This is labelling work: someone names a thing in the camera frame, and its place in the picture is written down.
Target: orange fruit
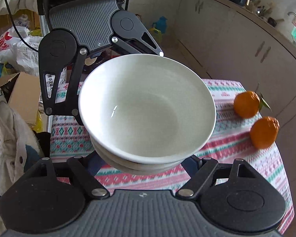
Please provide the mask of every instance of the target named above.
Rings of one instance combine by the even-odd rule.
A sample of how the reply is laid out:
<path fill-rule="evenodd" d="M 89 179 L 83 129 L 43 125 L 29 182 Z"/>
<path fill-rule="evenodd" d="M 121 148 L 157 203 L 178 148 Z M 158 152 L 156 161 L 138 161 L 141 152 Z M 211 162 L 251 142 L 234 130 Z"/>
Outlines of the orange fruit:
<path fill-rule="evenodd" d="M 250 130 L 251 141 L 257 149 L 269 148 L 276 140 L 280 124 L 273 117 L 259 119 Z"/>
<path fill-rule="evenodd" d="M 252 91 L 239 93 L 234 99 L 234 110 L 243 119 L 253 117 L 260 106 L 259 96 Z"/>

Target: tablecloth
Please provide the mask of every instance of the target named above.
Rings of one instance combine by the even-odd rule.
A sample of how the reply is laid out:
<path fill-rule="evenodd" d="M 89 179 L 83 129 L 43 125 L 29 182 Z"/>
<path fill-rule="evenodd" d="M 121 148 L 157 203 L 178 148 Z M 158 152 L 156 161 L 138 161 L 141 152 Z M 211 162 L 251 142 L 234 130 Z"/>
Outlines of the tablecloth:
<path fill-rule="evenodd" d="M 294 217 L 294 208 L 283 161 L 276 144 L 265 150 L 257 150 L 253 147 L 249 131 L 261 116 L 257 114 L 251 119 L 243 120 L 235 114 L 234 97 L 245 91 L 239 82 L 208 79 L 203 81 L 213 96 L 217 115 L 212 136 L 196 155 L 199 158 L 212 157 L 220 163 L 233 163 L 235 158 L 248 161 L 284 197 L 286 214 L 278 228 L 280 233 L 284 233 Z M 59 86 L 56 101 L 65 100 L 67 88 L 68 84 Z M 79 126 L 73 117 L 53 117 L 51 130 L 53 162 L 63 162 L 76 155 L 86 156 L 93 150 L 88 132 L 83 126 Z M 114 189 L 170 189 L 175 193 L 190 179 L 181 165 L 151 176 L 125 174 L 105 165 L 95 178 L 110 193 L 113 193 Z"/>

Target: blue plastic jug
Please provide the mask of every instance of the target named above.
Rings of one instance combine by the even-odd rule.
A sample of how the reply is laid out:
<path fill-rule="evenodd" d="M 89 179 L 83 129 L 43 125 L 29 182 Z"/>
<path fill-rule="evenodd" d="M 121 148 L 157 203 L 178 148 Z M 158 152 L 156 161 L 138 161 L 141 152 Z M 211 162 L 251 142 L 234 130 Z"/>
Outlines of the blue plastic jug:
<path fill-rule="evenodd" d="M 160 19 L 157 22 L 152 23 L 152 27 L 156 28 L 161 31 L 161 34 L 164 34 L 167 29 L 167 23 L 166 23 L 165 17 L 160 17 Z"/>

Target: gray ribbed panel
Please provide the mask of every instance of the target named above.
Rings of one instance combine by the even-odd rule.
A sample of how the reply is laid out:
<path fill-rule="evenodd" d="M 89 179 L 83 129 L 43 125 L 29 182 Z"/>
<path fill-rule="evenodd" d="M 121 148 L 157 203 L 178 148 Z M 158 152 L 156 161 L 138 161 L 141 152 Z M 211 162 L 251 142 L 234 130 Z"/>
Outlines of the gray ribbed panel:
<path fill-rule="evenodd" d="M 74 223 L 47 234 L 7 231 L 4 237 L 236 237 L 209 224 L 192 202 L 170 191 L 124 191 L 92 201 Z M 259 237 L 280 237 L 276 231 Z"/>
<path fill-rule="evenodd" d="M 116 0 L 84 0 L 84 3 L 77 3 L 71 2 L 74 6 L 57 6 L 50 10 L 53 29 L 70 30 L 78 43 L 90 51 L 110 44 L 109 37 L 113 34 L 110 18 L 119 9 Z"/>

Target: stacked bowl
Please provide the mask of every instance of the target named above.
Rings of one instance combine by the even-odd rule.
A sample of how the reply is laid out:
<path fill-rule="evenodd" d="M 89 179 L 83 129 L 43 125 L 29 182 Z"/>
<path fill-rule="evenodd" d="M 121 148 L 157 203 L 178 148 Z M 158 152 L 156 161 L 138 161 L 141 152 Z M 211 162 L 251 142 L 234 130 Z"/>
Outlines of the stacked bowl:
<path fill-rule="evenodd" d="M 148 54 L 120 56 L 92 71 L 80 90 L 79 112 L 100 157 L 136 175 L 167 171 L 198 152 L 216 120 L 198 75 Z"/>

